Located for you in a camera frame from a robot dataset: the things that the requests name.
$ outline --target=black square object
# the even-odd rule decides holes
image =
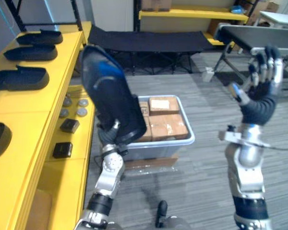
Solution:
[[[61,142],[56,143],[52,156],[54,158],[67,158],[72,155],[72,143]]]
[[[66,118],[63,124],[60,126],[60,129],[63,132],[75,133],[80,123],[77,120]]]

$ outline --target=black cable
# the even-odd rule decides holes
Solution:
[[[278,147],[273,147],[273,146],[265,146],[265,145],[260,145],[260,144],[255,144],[255,143],[251,143],[249,142],[250,145],[254,145],[260,148],[267,148],[267,149],[271,149],[271,150],[280,150],[280,151],[288,151],[288,148],[278,148]]]
[[[95,156],[93,159],[98,168],[102,169],[101,165],[97,162],[97,158],[101,158],[101,156]]]

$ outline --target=cardboard box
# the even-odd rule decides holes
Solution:
[[[142,11],[169,11],[172,0],[142,0]]]
[[[150,116],[149,123],[152,141],[169,138],[185,139],[188,134],[188,130],[179,114]]]
[[[149,116],[148,102],[140,102],[140,108],[144,117]]]
[[[175,164],[178,160],[178,154],[174,154],[171,157],[155,158],[147,160],[137,160],[137,161],[125,161],[125,169],[142,169],[142,168],[152,168],[152,167],[170,167]]]
[[[257,3],[257,6],[255,7],[253,13],[249,17],[248,22],[246,25],[253,25],[256,19],[258,18],[260,11],[265,11],[267,9],[269,2],[268,1],[260,1]]]
[[[51,203],[52,197],[49,193],[36,190],[25,230],[48,230]]]
[[[248,22],[246,23],[247,25],[253,25],[257,18],[260,15],[260,11],[267,11],[267,12],[277,12],[279,5],[274,3],[274,2],[259,2],[257,6],[255,7],[252,15],[250,16]]]
[[[147,142],[152,141],[152,132],[150,128],[149,119],[147,116],[144,117],[144,121],[146,123],[146,132],[143,136],[141,136],[139,139],[137,139],[135,142]]]
[[[178,114],[179,105],[175,97],[150,97],[149,114],[150,116]]]
[[[225,19],[211,19],[209,27],[207,29],[207,32],[211,34],[212,36],[215,34],[217,26],[219,23],[229,23],[231,24],[231,20],[225,20]]]
[[[269,2],[265,11],[276,13],[278,11],[279,5],[274,2]]]

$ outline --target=plastic storage bin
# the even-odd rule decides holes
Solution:
[[[180,115],[188,129],[188,135],[186,139],[181,140],[131,143],[127,146],[129,153],[123,157],[125,161],[171,157],[181,146],[190,145],[195,141],[195,135],[183,110],[179,97],[175,95],[139,96],[139,101],[148,102],[150,97],[176,97],[180,108]]]

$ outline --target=yellow shelf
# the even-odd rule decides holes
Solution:
[[[64,133],[59,127],[65,118],[58,119],[37,186],[38,189],[52,195],[49,230],[73,229],[83,210],[84,203],[95,106],[87,97],[82,86],[70,86],[68,92],[73,96],[72,105],[67,107],[70,112],[68,118],[79,120],[80,125],[74,134]],[[75,115],[79,108],[77,102],[80,98],[86,98],[89,101],[89,105],[86,107],[88,114],[84,117]],[[57,142],[73,144],[70,158],[55,159],[52,157]]]
[[[0,53],[0,70],[22,66],[44,67],[49,84],[38,91],[0,91],[0,122],[12,131],[12,140],[0,156],[0,229],[25,228],[37,182],[75,65],[83,33],[63,35],[58,56],[46,62],[8,61]]]
[[[58,142],[71,142],[73,144],[72,156],[69,159],[85,159],[88,156],[90,149],[88,149],[88,143],[91,141],[91,135],[94,122],[94,104],[87,96],[82,85],[69,86],[67,93],[72,95],[72,105],[69,107],[63,107],[68,109],[69,115],[66,118],[76,119],[80,125],[75,133],[66,133],[60,130],[61,124],[66,118],[59,118],[56,123],[56,127],[51,139],[51,144],[46,156],[46,161],[61,161],[62,159],[56,159],[52,156],[55,144]],[[81,108],[77,105],[80,99],[87,99],[89,105],[86,107],[87,115],[80,117],[76,114],[77,110]]]
[[[52,61],[9,61],[3,55],[8,49],[17,45],[11,42],[0,54],[0,70],[16,69],[16,65],[27,67],[42,67],[49,74],[48,85],[41,90],[34,91],[0,91],[0,114],[19,112],[50,111],[54,101],[63,98],[67,90],[76,59],[79,54],[80,44],[83,40],[82,32],[63,34],[63,42],[56,45],[58,56]]]
[[[168,12],[139,11],[139,19],[142,17],[184,17],[184,18],[209,18],[227,19],[247,22],[244,14],[231,13],[227,8],[214,8],[205,6],[172,6]]]
[[[214,46],[223,46],[224,45],[223,42],[215,40],[210,33],[204,32],[203,34],[206,37],[206,39],[208,40],[208,42],[210,42],[212,45],[214,45]]]

